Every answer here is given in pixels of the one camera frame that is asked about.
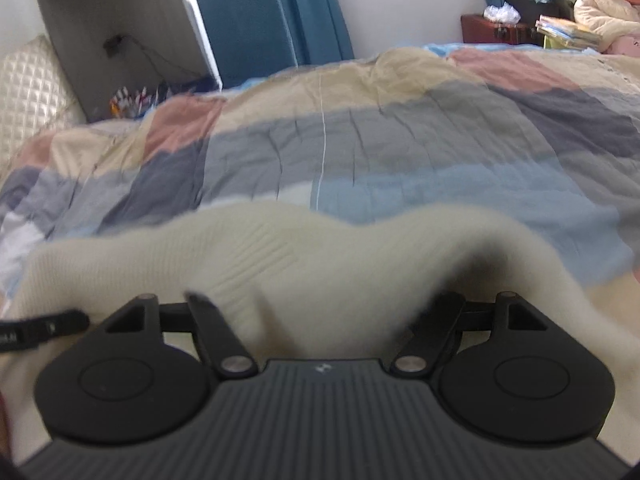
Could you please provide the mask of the red storage box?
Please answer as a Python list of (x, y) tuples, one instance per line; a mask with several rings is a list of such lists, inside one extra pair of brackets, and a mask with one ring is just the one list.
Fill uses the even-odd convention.
[(460, 16), (462, 39), (465, 44), (533, 44), (541, 46), (544, 40), (527, 24), (504, 24), (486, 20), (483, 15)]

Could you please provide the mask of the quilted cream headboard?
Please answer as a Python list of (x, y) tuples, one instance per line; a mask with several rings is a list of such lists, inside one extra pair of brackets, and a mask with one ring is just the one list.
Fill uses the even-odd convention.
[(43, 131), (84, 124), (86, 114), (47, 36), (1, 58), (1, 172)]

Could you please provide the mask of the patchwork pastel quilt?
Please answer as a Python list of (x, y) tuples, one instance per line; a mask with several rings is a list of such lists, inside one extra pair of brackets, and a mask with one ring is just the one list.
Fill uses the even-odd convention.
[(639, 64), (419, 48), (287, 70), (235, 96), (47, 131), (1, 187), (1, 303), (37, 246), (282, 200), (352, 223), (430, 203), (518, 219), (600, 308), (639, 312)]

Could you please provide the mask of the blue curtain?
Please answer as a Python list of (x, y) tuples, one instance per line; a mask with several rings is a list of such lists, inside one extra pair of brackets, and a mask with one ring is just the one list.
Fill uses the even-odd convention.
[(354, 50), (338, 0), (280, 0), (299, 65), (352, 60)]

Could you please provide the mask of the blue upholstered chair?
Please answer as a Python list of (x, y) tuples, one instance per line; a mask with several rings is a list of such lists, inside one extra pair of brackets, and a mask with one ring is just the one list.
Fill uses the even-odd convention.
[(298, 65), (280, 0), (196, 0), (224, 88)]

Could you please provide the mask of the stack of folded papers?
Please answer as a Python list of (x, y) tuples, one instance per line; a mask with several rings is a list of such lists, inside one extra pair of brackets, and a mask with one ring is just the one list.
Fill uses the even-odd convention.
[(601, 47), (602, 37), (599, 34), (564, 18), (541, 15), (536, 21), (536, 31), (560, 49), (599, 50)]

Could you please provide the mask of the cream fleece sweater blue stripes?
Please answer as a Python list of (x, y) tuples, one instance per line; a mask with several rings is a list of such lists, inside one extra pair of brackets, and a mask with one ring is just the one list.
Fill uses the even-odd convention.
[(166, 302), (196, 292), (258, 360), (367, 358), (391, 354), (444, 289), (474, 300), (517, 292), (605, 362), (616, 398), (602, 440), (638, 458), (638, 322), (596, 308), (548, 242), (480, 207), (432, 205), (352, 226), (256, 202), (43, 243), (3, 316), (77, 309), (101, 322), (144, 292)]

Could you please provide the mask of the cream pile of bedding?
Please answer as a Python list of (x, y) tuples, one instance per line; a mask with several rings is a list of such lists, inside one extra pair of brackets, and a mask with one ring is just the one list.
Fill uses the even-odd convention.
[(626, 0), (576, 0), (574, 20), (600, 36), (605, 52), (622, 38), (639, 38), (639, 7)]

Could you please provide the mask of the toiletry bottles cluster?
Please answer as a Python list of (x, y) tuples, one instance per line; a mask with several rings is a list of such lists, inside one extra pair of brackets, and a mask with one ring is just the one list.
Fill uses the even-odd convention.
[(167, 84), (161, 84), (152, 90), (143, 87), (133, 92), (122, 87), (108, 101), (108, 110), (114, 118), (139, 119), (173, 95), (174, 92)]

